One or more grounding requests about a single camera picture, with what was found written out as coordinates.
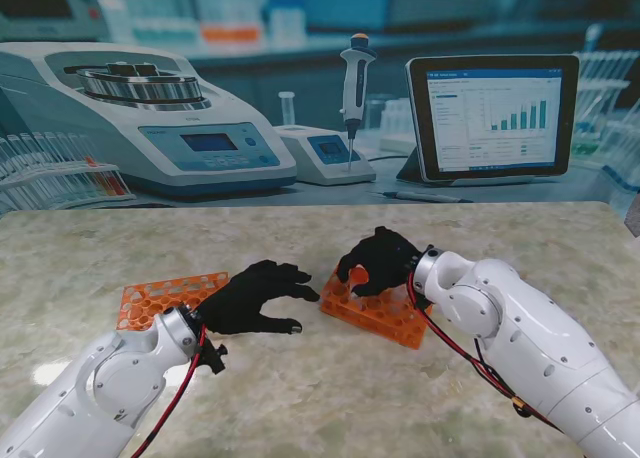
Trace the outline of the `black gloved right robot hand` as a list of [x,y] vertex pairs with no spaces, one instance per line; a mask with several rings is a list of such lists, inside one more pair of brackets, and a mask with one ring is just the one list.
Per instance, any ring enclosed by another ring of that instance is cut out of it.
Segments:
[[362,239],[338,263],[336,275],[342,283],[350,271],[363,267],[368,281],[355,286],[352,291],[361,297],[376,296],[390,288],[407,283],[423,253],[401,234],[379,226],[372,236]]

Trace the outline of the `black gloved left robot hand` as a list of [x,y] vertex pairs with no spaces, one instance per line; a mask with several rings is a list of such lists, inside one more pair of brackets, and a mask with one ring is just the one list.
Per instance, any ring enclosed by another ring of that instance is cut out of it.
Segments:
[[206,328],[221,335],[301,333],[297,320],[268,317],[261,309],[268,301],[282,297],[318,302],[319,294],[307,285],[310,280],[297,265],[262,260],[232,277],[196,310]]

